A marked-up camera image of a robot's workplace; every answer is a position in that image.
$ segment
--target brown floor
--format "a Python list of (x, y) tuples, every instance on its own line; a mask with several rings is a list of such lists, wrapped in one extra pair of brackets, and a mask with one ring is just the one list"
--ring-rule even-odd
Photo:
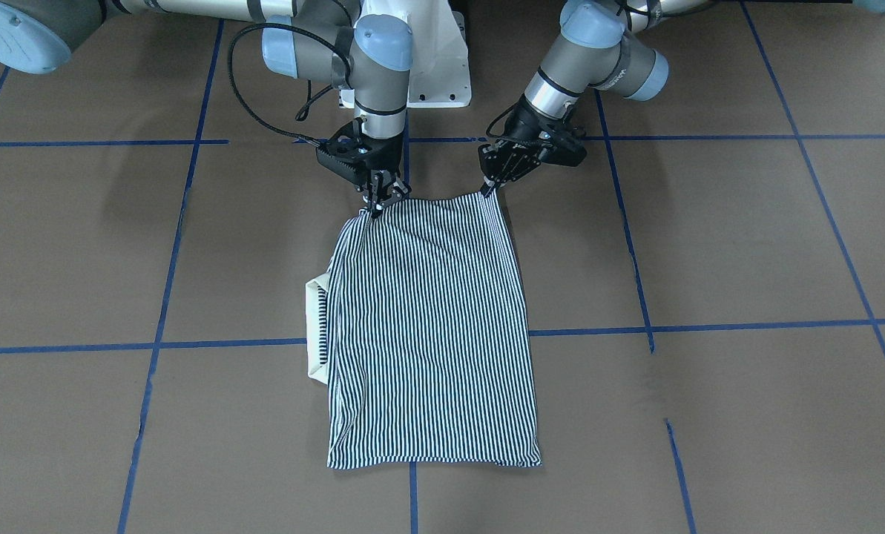
[[(473, 3), (475, 100), (412, 112), (414, 196), (480, 186), (562, 4)], [(531, 470), (324, 466), (303, 283), (361, 202), (233, 99), (243, 23), (121, 17), (53, 74), (0, 65), (0, 533), (885, 533), (885, 14), (745, 6), (642, 34), (662, 94), (588, 94), (587, 161), (504, 189)], [(292, 124), (303, 83), (256, 38), (237, 60)]]

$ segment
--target blue and white striped fabric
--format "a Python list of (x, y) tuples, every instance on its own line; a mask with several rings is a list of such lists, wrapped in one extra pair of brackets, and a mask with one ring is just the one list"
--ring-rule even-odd
[(524, 295), (496, 196), (361, 213), (328, 271), (327, 466), (541, 464)]

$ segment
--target striped garment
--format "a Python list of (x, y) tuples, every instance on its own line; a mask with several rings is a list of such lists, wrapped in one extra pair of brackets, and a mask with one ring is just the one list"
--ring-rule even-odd
[(327, 466), (540, 466), (524, 295), (496, 196), (361, 213), (328, 273), (314, 342), (326, 354), (313, 357), (326, 358)]

